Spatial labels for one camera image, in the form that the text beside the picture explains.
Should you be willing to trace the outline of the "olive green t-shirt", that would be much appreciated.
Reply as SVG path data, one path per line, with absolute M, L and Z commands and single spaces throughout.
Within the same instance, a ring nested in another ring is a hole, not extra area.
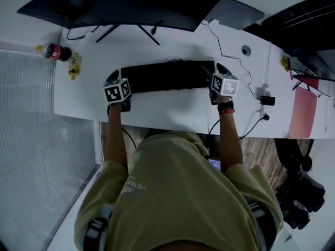
M 260 166 L 231 166 L 225 173 L 206 160 L 195 133 L 166 132 L 143 140 L 126 170 L 110 161 L 79 209 L 74 242 L 107 220 L 105 251 L 154 251 L 177 241 L 218 251 L 261 251 L 275 240 L 283 217 Z

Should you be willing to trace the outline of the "black keyboard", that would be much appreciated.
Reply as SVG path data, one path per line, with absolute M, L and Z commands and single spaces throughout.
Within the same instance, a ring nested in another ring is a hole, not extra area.
M 165 63 L 124 67 L 121 69 L 121 76 L 128 79 L 134 94 L 207 88 L 209 82 L 201 65 L 212 74 L 215 72 L 214 61 L 174 60 Z

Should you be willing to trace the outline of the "person's right forearm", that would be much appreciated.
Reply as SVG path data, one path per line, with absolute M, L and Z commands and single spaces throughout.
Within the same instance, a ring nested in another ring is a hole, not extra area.
M 220 115 L 219 154 L 221 172 L 225 173 L 231 166 L 243 164 L 243 152 L 239 142 L 233 113 Z

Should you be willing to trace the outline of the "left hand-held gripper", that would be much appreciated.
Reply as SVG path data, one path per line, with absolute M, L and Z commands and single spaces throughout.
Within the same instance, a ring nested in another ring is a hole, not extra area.
M 108 105 L 121 103 L 121 111 L 129 112 L 131 108 L 131 88 L 127 78 L 119 78 L 119 71 L 115 70 L 106 79 L 103 86 Z

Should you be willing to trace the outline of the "cola bottle with yellow cap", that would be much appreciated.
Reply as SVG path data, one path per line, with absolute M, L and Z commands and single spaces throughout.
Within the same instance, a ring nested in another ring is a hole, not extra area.
M 48 43 L 45 45 L 36 46 L 36 51 L 46 59 L 54 61 L 68 61 L 72 56 L 72 51 L 68 47 L 63 47 L 59 44 Z

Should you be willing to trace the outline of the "black wristwatch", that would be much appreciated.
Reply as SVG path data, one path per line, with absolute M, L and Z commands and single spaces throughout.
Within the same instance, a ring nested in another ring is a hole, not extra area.
M 228 102 L 219 103 L 218 106 L 217 106 L 217 109 L 218 109 L 218 112 L 222 111 L 224 109 L 234 109 L 233 101 L 230 100 Z

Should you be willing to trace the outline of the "grey monitor back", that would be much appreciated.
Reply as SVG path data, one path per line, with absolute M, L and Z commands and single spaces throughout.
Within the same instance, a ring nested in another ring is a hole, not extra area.
M 264 18 L 265 14 L 249 5 L 236 0 L 220 0 L 204 18 L 209 22 L 212 19 L 219 20 L 219 24 L 237 30 L 256 23 Z

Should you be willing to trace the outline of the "large black monitor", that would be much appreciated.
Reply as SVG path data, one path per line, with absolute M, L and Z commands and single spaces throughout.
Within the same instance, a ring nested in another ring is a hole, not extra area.
M 144 25 L 195 31 L 220 0 L 32 0 L 17 12 L 63 28 Z

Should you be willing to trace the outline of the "yellow snack packet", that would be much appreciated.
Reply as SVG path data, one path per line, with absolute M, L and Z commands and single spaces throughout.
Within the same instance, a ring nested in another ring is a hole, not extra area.
M 69 59 L 69 70 L 68 75 L 71 80 L 75 80 L 77 76 L 81 73 L 81 56 L 79 53 L 74 53 L 73 56 Z

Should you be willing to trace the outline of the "lit smartphone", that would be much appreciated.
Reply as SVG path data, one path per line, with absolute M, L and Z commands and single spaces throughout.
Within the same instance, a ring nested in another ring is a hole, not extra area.
M 216 160 L 216 159 L 211 159 L 211 158 L 210 158 L 208 161 L 209 161 L 209 163 L 210 163 L 211 165 L 213 165 L 213 167 L 214 167 L 215 169 L 217 169 L 218 171 L 221 171 L 220 161 L 218 161 L 218 160 Z

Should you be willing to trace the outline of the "red and black monitor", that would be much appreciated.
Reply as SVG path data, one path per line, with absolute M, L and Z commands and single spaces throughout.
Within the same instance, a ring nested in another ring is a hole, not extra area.
M 293 75 L 293 78 L 328 96 L 335 97 L 335 80 L 313 76 Z

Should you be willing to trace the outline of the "person's left forearm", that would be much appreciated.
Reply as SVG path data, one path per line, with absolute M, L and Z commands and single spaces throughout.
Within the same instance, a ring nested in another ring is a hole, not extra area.
M 116 162 L 128 170 L 127 153 L 121 127 L 121 104 L 112 104 L 108 112 L 105 161 Z

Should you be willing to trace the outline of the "black monitor stand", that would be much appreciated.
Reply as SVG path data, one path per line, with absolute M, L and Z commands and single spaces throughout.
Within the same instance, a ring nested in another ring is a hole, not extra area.
M 96 43 L 99 43 L 100 41 L 102 41 L 105 37 L 107 37 L 110 33 L 116 30 L 119 26 L 120 26 L 119 24 L 113 25 L 102 36 L 100 36 L 96 40 Z M 137 27 L 140 28 L 155 44 L 160 45 L 160 43 L 150 33 L 148 33 L 141 25 L 137 25 Z

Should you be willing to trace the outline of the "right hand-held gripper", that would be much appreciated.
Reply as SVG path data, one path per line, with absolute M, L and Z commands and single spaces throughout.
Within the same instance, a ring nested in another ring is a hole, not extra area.
M 206 67 L 201 65 L 209 85 L 209 96 L 212 105 L 217 105 L 218 96 L 234 97 L 237 95 L 240 80 L 222 64 L 216 63 L 219 73 L 212 74 Z

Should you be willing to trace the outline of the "black chair under desk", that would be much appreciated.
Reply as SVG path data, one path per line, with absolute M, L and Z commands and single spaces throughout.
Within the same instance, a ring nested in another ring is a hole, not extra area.
M 308 148 L 303 155 L 296 139 L 274 139 L 278 158 L 283 167 L 292 174 L 309 172 L 312 159 L 309 156 L 314 139 L 308 141 Z

